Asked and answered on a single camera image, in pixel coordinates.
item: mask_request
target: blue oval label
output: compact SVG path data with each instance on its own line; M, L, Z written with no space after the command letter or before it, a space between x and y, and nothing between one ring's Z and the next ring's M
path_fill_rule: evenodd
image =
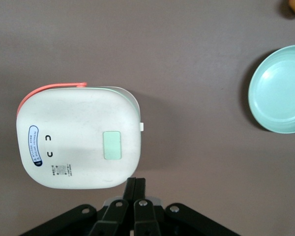
M36 166L41 166L43 161L40 158L38 151L38 128L35 125L32 125L29 128L29 153L32 161Z

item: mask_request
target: green plate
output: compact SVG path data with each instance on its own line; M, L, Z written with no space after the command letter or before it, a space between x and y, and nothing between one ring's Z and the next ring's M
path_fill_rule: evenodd
M248 100L255 119L276 133L295 133L295 45L268 56L255 71Z

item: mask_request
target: orange handle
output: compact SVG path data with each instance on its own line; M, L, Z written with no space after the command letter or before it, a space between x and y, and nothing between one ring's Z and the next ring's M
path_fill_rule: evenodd
M77 88L84 88L86 85L88 85L86 82L82 82L82 83L63 83L63 84L52 84L52 85L46 85L40 88L37 88L35 90L33 90L32 92L30 92L28 95L26 95L25 98L23 98L23 100L21 101L18 110L16 112L16 116L18 115L21 107L23 106L23 104L30 98L32 97L34 94L37 94L39 92L42 92L44 90L47 89L52 89L52 88L56 88L56 87L72 87L72 86L76 86Z

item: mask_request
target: brown table surface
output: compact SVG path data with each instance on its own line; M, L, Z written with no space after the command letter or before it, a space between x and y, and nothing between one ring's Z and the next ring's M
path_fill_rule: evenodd
M0 236L110 189L58 190L25 172L16 109L47 84L117 86L139 101L134 173L163 205L181 202L243 236L295 236L295 134L262 129L247 90L271 52L295 44L287 0L0 0Z

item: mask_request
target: mint green bowl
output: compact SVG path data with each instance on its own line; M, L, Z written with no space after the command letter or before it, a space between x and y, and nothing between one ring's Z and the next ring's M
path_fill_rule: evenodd
M268 56L249 85L250 110L264 128L295 133L295 45Z

